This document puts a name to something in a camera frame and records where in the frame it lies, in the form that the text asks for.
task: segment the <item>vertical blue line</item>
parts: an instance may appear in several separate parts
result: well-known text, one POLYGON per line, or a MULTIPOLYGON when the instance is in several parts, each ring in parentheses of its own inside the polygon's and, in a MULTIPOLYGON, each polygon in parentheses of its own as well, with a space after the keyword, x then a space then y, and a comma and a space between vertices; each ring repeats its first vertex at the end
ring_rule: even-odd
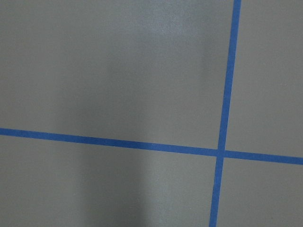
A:
POLYGON ((228 116, 229 116, 231 94, 232 94, 232 77, 233 77, 236 47, 237 47, 240 7, 241 7, 241 0, 234 0, 233 11, 232 11, 231 37, 229 42, 225 87, 224 87, 223 105, 222 105, 222 114, 221 114, 221 124, 220 124, 219 141, 218 141, 218 156, 216 160, 216 167, 214 173, 214 187, 213 187, 213 197, 212 197, 209 227, 216 227, 217 225, 219 198, 220 198, 220 189, 221 189, 224 153, 225 153, 225 144, 226 144, 226 134, 227 134, 227 124, 228 124, 228 116))

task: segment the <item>blue stripe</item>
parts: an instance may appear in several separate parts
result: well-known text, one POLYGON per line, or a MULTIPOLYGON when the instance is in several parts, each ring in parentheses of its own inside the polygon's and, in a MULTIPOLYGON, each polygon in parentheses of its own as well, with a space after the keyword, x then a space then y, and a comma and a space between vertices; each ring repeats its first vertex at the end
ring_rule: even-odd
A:
POLYGON ((15 129, 4 129, 0 128, 0 135, 5 136, 16 136, 42 140, 55 140, 73 143, 85 143, 94 145, 104 145, 121 148, 134 148, 144 150, 156 150, 156 151, 167 151, 174 153, 192 154, 192 155, 206 155, 206 156, 217 156, 217 150, 207 148, 194 148, 177 145, 159 144, 159 143, 145 143, 127 140, 113 140, 86 136, 73 136, 57 133, 37 132, 37 131, 25 131, 15 129))
POLYGON ((264 162, 277 162, 277 163, 303 165, 303 157, 266 155, 266 154, 246 153, 246 152, 230 151, 230 150, 227 150, 225 152, 225 157, 264 161, 264 162))
POLYGON ((234 0, 233 11, 232 11, 231 36, 230 36, 229 50, 228 50, 223 105, 222 105, 222 113, 221 113, 221 124, 220 124, 219 141, 218 141, 218 157, 217 157, 216 167, 214 172, 214 187, 213 187, 209 227, 216 227, 217 218, 218 218, 228 116, 229 116, 231 94, 232 94, 232 77, 233 77, 233 70, 235 65, 238 27, 239 27, 239 19, 240 19, 240 7, 241 7, 241 0, 234 0))

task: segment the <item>blue line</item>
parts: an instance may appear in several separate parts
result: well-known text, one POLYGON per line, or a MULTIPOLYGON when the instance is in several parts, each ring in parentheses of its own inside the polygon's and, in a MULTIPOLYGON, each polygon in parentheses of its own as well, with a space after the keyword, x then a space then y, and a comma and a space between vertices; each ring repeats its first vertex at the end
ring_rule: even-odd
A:
POLYGON ((266 155, 266 154, 246 153, 246 152, 230 151, 230 150, 227 150, 225 152, 225 157, 264 161, 264 162, 277 162, 277 163, 303 165, 303 157, 266 155))
POLYGON ((194 148, 177 145, 159 144, 159 143, 145 143, 127 140, 113 140, 86 136, 74 136, 57 133, 37 132, 37 131, 25 131, 15 129, 4 129, 0 128, 0 135, 5 136, 16 136, 42 140, 55 140, 73 143, 84 143, 94 145, 104 145, 121 148, 134 148, 144 150, 156 150, 156 151, 167 151, 174 153, 192 154, 192 155, 205 155, 205 156, 217 156, 217 150, 207 148, 194 148))
POLYGON ((240 8, 241 8, 241 0, 234 0, 233 10, 232 10, 231 37, 229 42, 225 87, 224 87, 223 105, 222 105, 222 114, 221 114, 221 124, 220 124, 219 141, 218 141, 218 156, 217 156, 216 167, 214 172, 214 187, 213 187, 209 227, 216 227, 217 218, 218 218, 227 125, 228 125, 229 109, 230 109, 231 94, 232 94, 232 77, 233 77, 233 70, 235 65, 238 27, 239 27, 239 19, 240 19, 240 8))

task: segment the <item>gray surface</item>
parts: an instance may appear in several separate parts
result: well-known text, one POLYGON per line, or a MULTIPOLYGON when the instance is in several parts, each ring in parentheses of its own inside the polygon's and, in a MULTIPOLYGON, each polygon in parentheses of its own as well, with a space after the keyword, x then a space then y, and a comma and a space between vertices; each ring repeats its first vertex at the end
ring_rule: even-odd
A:
POLYGON ((2 1, 1 127, 216 148, 232 1, 2 1))
POLYGON ((1 227, 207 226, 214 157, 0 136, 1 227))
POLYGON ((303 157, 303 1, 244 0, 226 148, 303 157))
POLYGON ((303 166, 225 159, 217 227, 301 227, 303 166))

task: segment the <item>horizontal blue line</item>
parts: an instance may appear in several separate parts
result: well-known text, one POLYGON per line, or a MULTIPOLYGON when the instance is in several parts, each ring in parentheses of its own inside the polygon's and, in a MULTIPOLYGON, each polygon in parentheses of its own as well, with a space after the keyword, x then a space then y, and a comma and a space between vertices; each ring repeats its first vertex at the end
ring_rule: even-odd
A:
POLYGON ((121 147, 121 148, 167 151, 167 152, 192 154, 192 155, 205 155, 205 156, 214 156, 214 157, 217 156, 216 149, 194 148, 194 147, 185 147, 178 145, 145 143, 145 142, 136 142, 136 141, 127 141, 127 140, 113 140, 113 139, 104 139, 104 138, 96 138, 96 137, 37 132, 37 131, 0 128, 0 135, 25 137, 25 138, 33 138, 33 139, 41 139, 41 140, 55 140, 55 141, 64 141, 64 142, 73 142, 73 143, 94 144, 94 145, 103 145, 103 146, 112 146, 112 147, 121 147))
POLYGON ((225 157, 245 159, 245 160, 264 161, 264 162, 278 162, 278 163, 303 165, 303 157, 266 155, 266 154, 230 151, 230 150, 225 151, 225 157))

